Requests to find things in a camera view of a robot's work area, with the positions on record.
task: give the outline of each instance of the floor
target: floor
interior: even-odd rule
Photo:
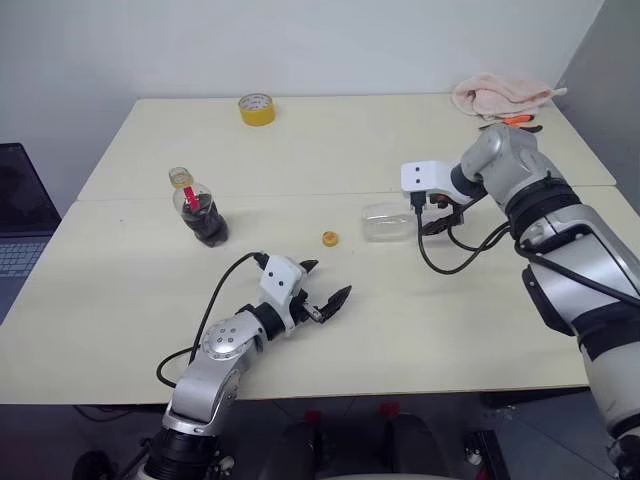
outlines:
[[[254,479],[269,445],[307,410],[321,410],[324,421],[371,425],[383,402],[427,423],[456,478],[474,479],[464,461],[461,435],[469,429],[494,429],[514,480],[614,478],[606,457],[610,442],[589,392],[489,409],[477,394],[398,395],[237,402],[228,419],[225,448],[237,461],[232,478]],[[109,416],[93,409],[94,416]],[[94,423],[69,406],[0,406],[0,478],[69,479],[77,457],[101,449],[120,465],[137,452],[138,442],[160,425],[159,413],[134,413]],[[331,445],[339,441],[328,438]]]

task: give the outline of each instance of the cable connector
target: cable connector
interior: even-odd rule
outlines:
[[[427,203],[427,192],[411,192],[411,206],[413,210],[416,212],[418,217],[422,216],[422,210],[425,204]]]
[[[253,258],[258,262],[260,270],[267,268],[267,262],[269,261],[269,255],[264,252],[257,252],[253,254]]]

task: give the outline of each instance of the laptop keyboard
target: laptop keyboard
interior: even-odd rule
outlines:
[[[0,277],[26,277],[46,243],[0,244]]]

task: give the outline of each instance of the orange handle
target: orange handle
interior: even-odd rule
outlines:
[[[514,125],[516,123],[530,122],[533,118],[533,115],[518,115],[517,117],[505,118],[503,122],[507,125]]]

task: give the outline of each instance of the laptop screen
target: laptop screen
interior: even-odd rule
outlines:
[[[0,236],[52,233],[59,223],[22,145],[0,144]]]

